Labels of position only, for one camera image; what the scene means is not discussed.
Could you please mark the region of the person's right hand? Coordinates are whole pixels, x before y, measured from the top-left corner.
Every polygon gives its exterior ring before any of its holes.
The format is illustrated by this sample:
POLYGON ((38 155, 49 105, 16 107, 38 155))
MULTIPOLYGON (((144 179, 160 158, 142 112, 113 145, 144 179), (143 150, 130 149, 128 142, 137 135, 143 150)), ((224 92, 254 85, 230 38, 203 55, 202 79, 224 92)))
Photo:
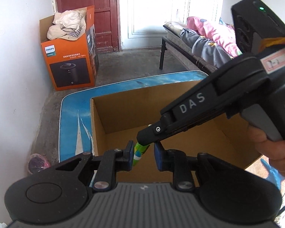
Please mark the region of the person's right hand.
POLYGON ((266 156, 269 164, 285 177, 285 140, 270 141, 263 130, 251 125, 248 125, 247 134, 254 142, 256 150, 266 156))

